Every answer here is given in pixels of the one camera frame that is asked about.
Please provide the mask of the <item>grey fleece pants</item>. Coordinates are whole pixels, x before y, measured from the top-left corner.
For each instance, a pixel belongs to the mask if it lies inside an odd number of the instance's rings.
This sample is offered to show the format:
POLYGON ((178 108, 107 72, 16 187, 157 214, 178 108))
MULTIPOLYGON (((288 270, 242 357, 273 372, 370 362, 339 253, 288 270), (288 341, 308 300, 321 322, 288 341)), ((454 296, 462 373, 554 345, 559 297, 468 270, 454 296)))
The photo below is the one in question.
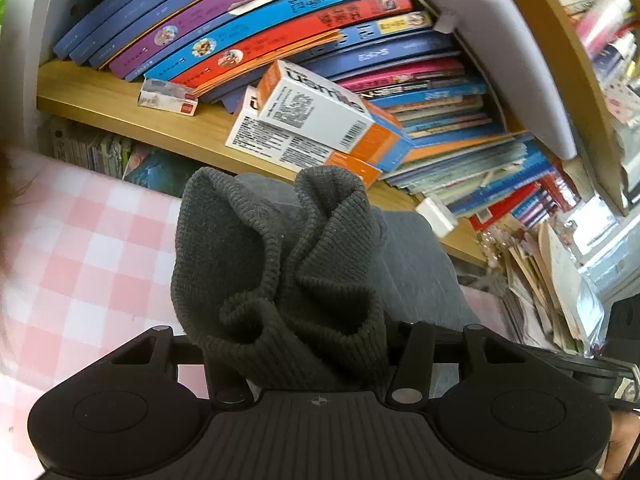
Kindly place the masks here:
POLYGON ((184 189, 171 301, 190 341, 262 388, 383 392, 390 326, 476 322, 431 226, 351 172, 216 169, 184 189))

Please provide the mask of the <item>stack of papers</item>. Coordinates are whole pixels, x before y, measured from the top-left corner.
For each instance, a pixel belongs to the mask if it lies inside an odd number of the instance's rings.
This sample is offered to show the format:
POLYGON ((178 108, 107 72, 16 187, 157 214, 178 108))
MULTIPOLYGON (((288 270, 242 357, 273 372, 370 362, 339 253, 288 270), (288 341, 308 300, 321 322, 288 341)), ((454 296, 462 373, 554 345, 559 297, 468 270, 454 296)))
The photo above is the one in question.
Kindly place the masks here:
POLYGON ((593 358, 604 344, 605 310, 565 246, 566 231, 544 220, 525 229, 506 217, 477 235, 490 284, 521 344, 593 358))

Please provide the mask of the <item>pink checkered desk mat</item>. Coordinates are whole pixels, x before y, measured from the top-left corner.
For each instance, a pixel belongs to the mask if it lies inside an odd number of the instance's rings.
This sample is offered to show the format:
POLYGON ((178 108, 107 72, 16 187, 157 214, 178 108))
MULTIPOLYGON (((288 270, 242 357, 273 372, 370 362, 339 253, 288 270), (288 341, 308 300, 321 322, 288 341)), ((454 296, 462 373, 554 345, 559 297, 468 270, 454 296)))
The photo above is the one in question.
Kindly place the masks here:
MULTIPOLYGON (((181 330, 169 292, 180 200, 29 151, 10 151, 1 169, 17 192, 2 223, 1 479, 35 479, 26 424, 43 391, 152 325, 181 330)), ((230 206, 205 194, 191 209, 210 226, 180 255, 194 253, 186 267, 196 286, 217 287, 204 292, 206 307, 256 288, 266 257, 260 235, 241 233, 230 206)), ((477 321, 471 289, 454 286, 425 221, 402 211, 385 219, 386 267, 374 280, 388 312, 454 330, 477 321)))

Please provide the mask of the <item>lower orange white box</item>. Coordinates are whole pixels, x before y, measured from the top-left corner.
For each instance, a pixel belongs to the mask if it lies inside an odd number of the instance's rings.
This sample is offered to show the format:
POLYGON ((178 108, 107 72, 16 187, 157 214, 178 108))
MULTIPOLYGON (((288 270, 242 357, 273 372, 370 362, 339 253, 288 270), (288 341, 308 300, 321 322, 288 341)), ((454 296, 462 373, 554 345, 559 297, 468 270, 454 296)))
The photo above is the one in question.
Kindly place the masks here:
POLYGON ((352 155, 261 122, 254 87, 245 90, 242 103, 234 113, 226 145, 294 172, 319 166, 341 167, 360 177, 366 188, 370 188, 382 174, 375 166, 352 155))

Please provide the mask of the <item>orange white box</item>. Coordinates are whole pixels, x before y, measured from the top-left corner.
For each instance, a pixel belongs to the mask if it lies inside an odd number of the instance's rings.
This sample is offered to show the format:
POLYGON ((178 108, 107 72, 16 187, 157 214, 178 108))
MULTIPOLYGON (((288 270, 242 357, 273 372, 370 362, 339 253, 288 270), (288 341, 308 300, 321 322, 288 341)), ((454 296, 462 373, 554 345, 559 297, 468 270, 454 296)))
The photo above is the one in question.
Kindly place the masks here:
POLYGON ((254 87, 245 90, 242 103, 234 113, 226 145, 294 172, 319 166, 341 167, 360 177, 366 188, 370 188, 382 174, 375 166, 352 155, 261 122, 254 87))
POLYGON ((285 60, 273 62, 257 86, 258 119, 352 155, 384 172, 411 150, 401 124, 382 108, 329 79, 285 60))

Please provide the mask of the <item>upper orange white box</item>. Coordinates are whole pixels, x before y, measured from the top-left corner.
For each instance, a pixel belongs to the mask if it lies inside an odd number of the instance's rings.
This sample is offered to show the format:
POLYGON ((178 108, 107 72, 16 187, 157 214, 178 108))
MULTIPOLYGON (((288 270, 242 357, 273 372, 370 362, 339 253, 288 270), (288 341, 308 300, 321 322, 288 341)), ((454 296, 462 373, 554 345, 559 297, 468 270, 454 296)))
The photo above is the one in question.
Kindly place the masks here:
POLYGON ((352 155, 384 172, 411 150, 401 124, 382 108, 329 79, 285 60, 273 62, 257 86, 258 119, 352 155))

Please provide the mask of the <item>small red white box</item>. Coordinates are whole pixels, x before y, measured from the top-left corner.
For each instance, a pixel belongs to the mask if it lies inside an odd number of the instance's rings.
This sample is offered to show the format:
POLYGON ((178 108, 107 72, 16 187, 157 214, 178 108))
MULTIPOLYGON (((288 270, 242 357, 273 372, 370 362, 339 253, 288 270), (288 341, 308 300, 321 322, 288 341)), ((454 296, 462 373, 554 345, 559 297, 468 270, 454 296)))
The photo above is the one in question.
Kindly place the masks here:
POLYGON ((198 108, 198 98, 194 96, 191 88, 183 84, 145 78, 138 94, 137 104, 153 110, 193 116, 198 108))

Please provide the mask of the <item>red book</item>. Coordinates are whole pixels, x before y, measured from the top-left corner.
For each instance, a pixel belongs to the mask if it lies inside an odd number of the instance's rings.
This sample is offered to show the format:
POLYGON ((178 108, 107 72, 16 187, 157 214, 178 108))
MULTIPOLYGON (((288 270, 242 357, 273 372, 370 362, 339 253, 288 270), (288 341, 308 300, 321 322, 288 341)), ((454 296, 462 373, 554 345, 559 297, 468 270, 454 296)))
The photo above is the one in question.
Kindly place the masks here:
POLYGON ((171 79, 201 92, 279 56, 296 54, 338 38, 342 27, 413 9, 411 0, 356 0, 331 6, 260 32, 199 62, 171 79))

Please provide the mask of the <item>grey laptop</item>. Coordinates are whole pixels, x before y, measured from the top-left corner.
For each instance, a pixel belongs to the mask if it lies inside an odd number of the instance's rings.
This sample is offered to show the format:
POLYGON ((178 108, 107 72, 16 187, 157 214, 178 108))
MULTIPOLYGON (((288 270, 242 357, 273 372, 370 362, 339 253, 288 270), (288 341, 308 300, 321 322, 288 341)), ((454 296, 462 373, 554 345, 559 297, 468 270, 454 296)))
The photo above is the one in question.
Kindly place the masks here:
POLYGON ((560 159, 577 148, 559 91, 513 0, 426 0, 484 67, 515 118, 560 159))

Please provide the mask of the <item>light blue book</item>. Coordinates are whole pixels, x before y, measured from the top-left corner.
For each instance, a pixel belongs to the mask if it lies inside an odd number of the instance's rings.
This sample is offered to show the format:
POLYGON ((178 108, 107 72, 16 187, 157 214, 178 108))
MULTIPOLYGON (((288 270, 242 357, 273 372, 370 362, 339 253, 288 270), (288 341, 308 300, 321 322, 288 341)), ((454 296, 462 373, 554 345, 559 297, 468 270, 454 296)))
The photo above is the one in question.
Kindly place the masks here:
POLYGON ((355 0, 253 0, 188 32, 122 78, 139 76, 171 80, 213 54, 264 30, 355 0))

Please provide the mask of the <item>dark blue book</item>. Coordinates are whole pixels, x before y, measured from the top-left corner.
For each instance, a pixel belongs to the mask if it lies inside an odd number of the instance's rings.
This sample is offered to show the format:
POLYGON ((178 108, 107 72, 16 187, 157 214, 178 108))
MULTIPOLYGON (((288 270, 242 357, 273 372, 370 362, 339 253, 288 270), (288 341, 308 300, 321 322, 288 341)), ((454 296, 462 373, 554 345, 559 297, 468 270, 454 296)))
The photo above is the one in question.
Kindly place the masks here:
POLYGON ((85 63, 158 0, 103 0, 82 18, 53 48, 58 58, 85 63))

